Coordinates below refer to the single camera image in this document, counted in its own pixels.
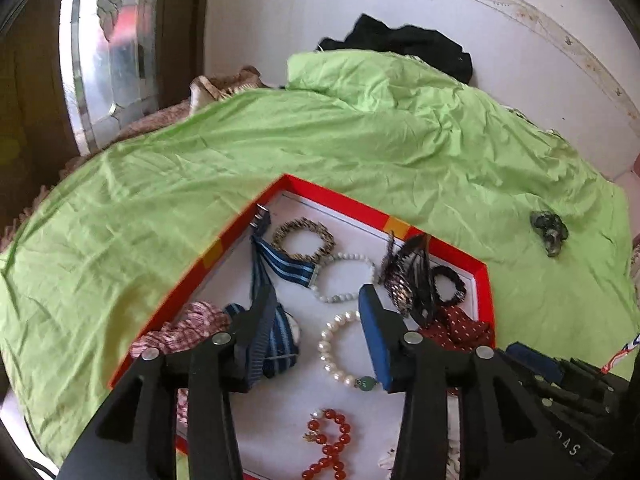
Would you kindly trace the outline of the black beaded hair clip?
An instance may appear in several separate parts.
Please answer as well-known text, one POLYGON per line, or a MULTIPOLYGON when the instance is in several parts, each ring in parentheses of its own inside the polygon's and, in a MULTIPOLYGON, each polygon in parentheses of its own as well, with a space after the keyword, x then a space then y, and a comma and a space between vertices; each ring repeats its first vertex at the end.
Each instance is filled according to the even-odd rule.
POLYGON ((378 278, 399 313, 423 328, 430 325, 435 312, 430 241, 428 234, 418 234, 395 250, 395 233, 390 232, 378 278))

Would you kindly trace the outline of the pearl bracelet green bead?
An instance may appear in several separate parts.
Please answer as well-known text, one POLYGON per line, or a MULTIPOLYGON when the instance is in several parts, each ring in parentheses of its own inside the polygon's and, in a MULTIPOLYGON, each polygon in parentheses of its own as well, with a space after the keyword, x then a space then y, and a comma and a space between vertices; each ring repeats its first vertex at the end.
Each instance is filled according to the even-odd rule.
POLYGON ((322 370, 331 379, 346 388, 370 392, 378 381, 370 370, 365 370, 363 329, 360 314, 355 310, 337 313, 322 327, 317 344, 322 370))

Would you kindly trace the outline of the pink plaid scrunchie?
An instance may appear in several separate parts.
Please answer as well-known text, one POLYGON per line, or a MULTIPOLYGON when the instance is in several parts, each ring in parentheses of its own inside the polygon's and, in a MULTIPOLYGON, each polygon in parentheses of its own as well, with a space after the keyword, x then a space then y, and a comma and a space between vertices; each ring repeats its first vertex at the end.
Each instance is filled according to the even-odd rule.
POLYGON ((163 354, 190 350, 208 337, 228 330, 230 323, 231 316, 225 310, 205 301, 191 302, 177 322, 166 322, 159 330, 150 330, 136 339, 129 354, 137 359, 152 348, 163 354))

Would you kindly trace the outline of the red white dotted scrunchie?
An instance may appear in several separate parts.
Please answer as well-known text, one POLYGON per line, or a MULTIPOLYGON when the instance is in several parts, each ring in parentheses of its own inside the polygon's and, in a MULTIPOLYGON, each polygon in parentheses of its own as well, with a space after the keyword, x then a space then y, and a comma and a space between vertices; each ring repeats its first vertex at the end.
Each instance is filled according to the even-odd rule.
POLYGON ((440 308, 419 333, 449 351, 471 352, 491 347, 495 332, 489 323, 474 321, 459 307, 440 308))

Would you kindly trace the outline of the black scrunchie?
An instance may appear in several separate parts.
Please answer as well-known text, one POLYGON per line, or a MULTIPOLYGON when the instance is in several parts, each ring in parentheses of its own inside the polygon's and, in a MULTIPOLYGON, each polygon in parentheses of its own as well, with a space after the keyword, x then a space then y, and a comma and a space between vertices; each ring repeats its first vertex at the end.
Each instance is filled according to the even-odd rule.
POLYGON ((457 307, 466 297, 466 286, 461 276, 450 266, 433 266, 432 291, 434 304, 440 308, 457 307))

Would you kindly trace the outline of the leopard print scrunchie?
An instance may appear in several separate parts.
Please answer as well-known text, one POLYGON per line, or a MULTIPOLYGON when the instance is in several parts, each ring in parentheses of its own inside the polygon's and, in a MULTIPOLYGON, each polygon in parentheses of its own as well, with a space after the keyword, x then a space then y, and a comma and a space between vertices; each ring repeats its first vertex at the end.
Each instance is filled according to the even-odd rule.
POLYGON ((323 223, 300 217, 277 226, 271 245, 296 261, 319 263, 334 253, 336 241, 323 223))

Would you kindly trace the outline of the white patterned scrunchie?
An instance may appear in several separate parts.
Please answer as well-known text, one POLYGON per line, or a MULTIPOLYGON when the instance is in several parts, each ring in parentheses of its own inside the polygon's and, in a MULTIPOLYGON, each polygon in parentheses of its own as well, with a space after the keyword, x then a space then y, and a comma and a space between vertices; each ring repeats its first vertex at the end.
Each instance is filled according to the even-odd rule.
POLYGON ((432 442, 424 439, 427 435, 425 430, 420 433, 418 445, 414 450, 414 457, 421 466, 421 479, 460 479, 461 478, 461 455, 462 437, 460 422, 460 402, 457 391, 451 390, 447 393, 447 430, 446 437, 440 439, 436 444, 436 450, 446 451, 445 467, 443 470, 433 472, 434 452, 432 442))

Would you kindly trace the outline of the red white cardboard tray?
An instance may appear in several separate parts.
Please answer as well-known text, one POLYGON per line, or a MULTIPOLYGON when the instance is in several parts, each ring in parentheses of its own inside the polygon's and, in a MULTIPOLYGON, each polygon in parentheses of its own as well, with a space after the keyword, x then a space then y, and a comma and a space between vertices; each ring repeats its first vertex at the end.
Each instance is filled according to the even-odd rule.
POLYGON ((387 249, 415 226, 340 193, 285 174, 218 237, 160 303, 131 348, 166 348, 168 328, 188 315, 235 315, 250 306, 250 224, 270 213, 262 261, 282 304, 267 376, 232 400, 247 479, 297 479, 321 454, 307 420, 333 408, 352 427, 342 456, 351 479, 384 479, 396 448, 402 396, 375 379, 358 318, 358 292, 375 283, 387 249))

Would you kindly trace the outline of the green bed sheet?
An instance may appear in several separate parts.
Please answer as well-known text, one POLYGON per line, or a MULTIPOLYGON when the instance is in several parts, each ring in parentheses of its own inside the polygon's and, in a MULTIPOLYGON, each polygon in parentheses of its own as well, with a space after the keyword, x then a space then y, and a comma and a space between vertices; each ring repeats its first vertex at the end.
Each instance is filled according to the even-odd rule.
POLYGON ((500 344, 601 364, 638 333, 626 196, 559 133, 414 58, 296 54, 284 89, 90 159, 2 252, 2 359, 50 460, 65 460, 160 302, 282 174, 484 261, 500 344), (554 258, 529 223, 538 210, 570 232, 554 258))

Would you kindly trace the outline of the dark grey scrunchie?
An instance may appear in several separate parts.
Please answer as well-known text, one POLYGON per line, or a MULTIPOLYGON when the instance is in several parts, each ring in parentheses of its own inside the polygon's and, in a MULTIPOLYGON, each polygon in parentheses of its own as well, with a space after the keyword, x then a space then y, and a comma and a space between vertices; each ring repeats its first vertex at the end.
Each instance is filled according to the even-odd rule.
POLYGON ((554 258, 559 255, 564 242, 570 236, 561 217, 548 210, 532 211, 529 215, 529 223, 540 236, 547 256, 554 258))

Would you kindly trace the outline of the brown knitted blanket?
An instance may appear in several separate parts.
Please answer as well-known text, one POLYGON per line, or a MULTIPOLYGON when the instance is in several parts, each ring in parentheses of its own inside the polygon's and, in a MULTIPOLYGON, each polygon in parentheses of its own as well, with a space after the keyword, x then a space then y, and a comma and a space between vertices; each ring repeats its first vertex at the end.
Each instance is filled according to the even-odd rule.
POLYGON ((11 224, 7 224, 1 231, 1 250, 4 252, 9 247, 12 240, 17 236, 20 227, 36 212, 41 203, 73 172, 78 170, 83 164, 88 162, 97 154, 104 152, 107 148, 119 142, 145 136, 154 131, 183 122, 186 118, 193 116, 202 108, 209 106, 213 102, 220 102, 248 90, 267 88, 262 81, 262 74, 254 66, 243 66, 236 74, 222 76, 195 77, 190 83, 190 96, 178 104, 171 105, 148 116, 136 120, 126 126, 116 138, 105 148, 100 148, 96 154, 77 156, 66 162, 63 169, 58 173, 58 180, 52 185, 41 185, 38 194, 32 203, 24 208, 11 224))

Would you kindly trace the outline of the black cloth on bed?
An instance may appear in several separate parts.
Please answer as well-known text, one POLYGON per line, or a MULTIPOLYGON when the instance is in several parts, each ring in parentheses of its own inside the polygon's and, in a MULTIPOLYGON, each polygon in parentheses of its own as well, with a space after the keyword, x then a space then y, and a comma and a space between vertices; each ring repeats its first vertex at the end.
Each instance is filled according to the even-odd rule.
POLYGON ((473 76, 471 55, 441 32, 414 25, 389 28, 368 14, 361 14, 343 39, 323 38, 318 51, 371 50, 414 56, 446 75, 468 84, 473 76))

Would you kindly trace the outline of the stained glass window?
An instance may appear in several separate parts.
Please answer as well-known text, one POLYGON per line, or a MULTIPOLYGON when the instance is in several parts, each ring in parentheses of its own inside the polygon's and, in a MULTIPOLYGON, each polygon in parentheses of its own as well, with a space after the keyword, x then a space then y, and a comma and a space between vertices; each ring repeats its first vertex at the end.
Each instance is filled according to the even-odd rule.
POLYGON ((157 0, 61 0, 58 50, 80 154, 158 109, 157 0))

